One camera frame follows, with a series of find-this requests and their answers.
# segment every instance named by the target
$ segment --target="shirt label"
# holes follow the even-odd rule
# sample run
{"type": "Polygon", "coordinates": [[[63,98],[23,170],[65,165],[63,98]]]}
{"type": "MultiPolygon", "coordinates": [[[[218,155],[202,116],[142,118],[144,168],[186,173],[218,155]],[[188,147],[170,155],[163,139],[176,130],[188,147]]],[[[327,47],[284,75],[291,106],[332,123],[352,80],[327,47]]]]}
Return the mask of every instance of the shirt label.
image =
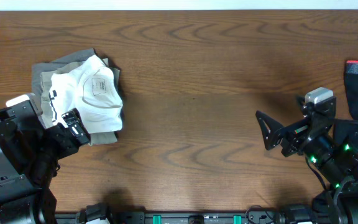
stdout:
{"type": "Polygon", "coordinates": [[[94,96],[106,93],[106,80],[102,78],[92,78],[92,92],[94,96]]]}

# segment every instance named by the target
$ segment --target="white robot part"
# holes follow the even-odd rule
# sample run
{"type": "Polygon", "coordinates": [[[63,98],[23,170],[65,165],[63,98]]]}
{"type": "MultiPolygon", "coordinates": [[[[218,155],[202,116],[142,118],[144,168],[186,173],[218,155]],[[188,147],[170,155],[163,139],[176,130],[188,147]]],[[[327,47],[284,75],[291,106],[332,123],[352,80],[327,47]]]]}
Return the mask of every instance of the white robot part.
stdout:
{"type": "Polygon", "coordinates": [[[324,87],[317,88],[305,95],[305,103],[312,102],[317,104],[323,100],[334,96],[334,92],[324,87]]]}
{"type": "Polygon", "coordinates": [[[11,107],[18,103],[22,103],[26,100],[30,100],[30,103],[31,103],[35,113],[37,114],[37,116],[41,116],[42,115],[41,102],[39,99],[37,99],[37,97],[35,97],[34,93],[27,93],[27,94],[15,97],[11,100],[8,100],[8,101],[6,101],[6,106],[11,107]]]}

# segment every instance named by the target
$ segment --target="white fabric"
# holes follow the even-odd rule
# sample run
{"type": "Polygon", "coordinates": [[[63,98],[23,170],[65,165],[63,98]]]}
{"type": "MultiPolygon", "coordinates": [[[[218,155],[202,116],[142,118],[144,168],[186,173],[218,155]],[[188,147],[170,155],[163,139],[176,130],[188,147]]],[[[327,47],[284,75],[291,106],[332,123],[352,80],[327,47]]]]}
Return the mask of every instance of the white fabric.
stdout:
{"type": "Polygon", "coordinates": [[[91,133],[122,129],[122,100],[114,87],[114,75],[96,55],[78,68],[53,74],[49,91],[53,124],[62,123],[62,114],[76,108],[91,133]]]}

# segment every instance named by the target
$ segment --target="table surface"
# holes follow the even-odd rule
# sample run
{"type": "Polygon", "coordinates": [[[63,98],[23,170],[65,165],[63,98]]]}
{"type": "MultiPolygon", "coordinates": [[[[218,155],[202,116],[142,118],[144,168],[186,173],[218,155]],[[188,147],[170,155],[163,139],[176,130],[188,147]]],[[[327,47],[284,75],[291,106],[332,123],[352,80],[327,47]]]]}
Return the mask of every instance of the table surface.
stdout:
{"type": "Polygon", "coordinates": [[[322,190],[303,157],[264,149],[255,111],[290,124],[294,95],[324,86],[350,118],[358,11],[0,12],[0,108],[31,92],[32,64],[91,47],[122,69],[124,129],[59,161],[57,211],[246,210],[322,190]]]}

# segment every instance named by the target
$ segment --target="green connector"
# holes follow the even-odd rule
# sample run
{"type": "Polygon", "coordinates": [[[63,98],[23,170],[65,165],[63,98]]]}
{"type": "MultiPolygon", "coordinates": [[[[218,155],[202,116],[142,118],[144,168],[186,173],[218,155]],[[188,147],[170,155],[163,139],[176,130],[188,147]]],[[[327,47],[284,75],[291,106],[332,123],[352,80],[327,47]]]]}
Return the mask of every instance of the green connector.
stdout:
{"type": "Polygon", "coordinates": [[[241,224],[241,216],[240,215],[233,216],[233,224],[241,224]]]}
{"type": "Polygon", "coordinates": [[[161,216],[160,215],[153,216],[153,224],[161,224],[161,216]]]}

